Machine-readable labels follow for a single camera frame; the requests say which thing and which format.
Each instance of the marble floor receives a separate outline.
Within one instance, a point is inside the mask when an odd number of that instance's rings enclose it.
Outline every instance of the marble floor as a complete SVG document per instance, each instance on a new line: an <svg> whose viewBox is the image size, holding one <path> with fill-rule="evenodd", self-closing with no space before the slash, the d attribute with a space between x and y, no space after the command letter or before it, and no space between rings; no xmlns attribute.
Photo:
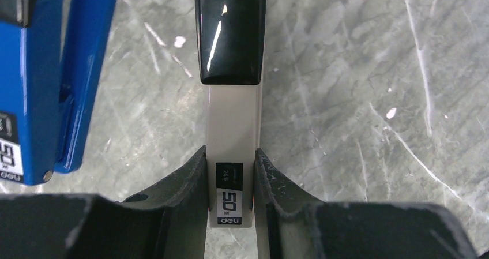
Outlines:
<svg viewBox="0 0 489 259"><path fill-rule="evenodd" d="M325 201L448 207L489 248L489 0L267 0L261 147ZM204 143L194 0L117 0L84 165L43 186L122 200ZM256 258L210 229L206 258Z"/></svg>

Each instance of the stapler label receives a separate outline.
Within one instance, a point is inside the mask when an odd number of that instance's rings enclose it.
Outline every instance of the stapler label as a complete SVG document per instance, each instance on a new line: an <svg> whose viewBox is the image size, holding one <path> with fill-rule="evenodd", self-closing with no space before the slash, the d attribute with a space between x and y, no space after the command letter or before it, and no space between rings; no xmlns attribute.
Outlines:
<svg viewBox="0 0 489 259"><path fill-rule="evenodd" d="M17 118L7 112L0 112L0 178L24 181Z"/></svg>
<svg viewBox="0 0 489 259"><path fill-rule="evenodd" d="M243 163L216 163L217 223L241 225Z"/></svg>

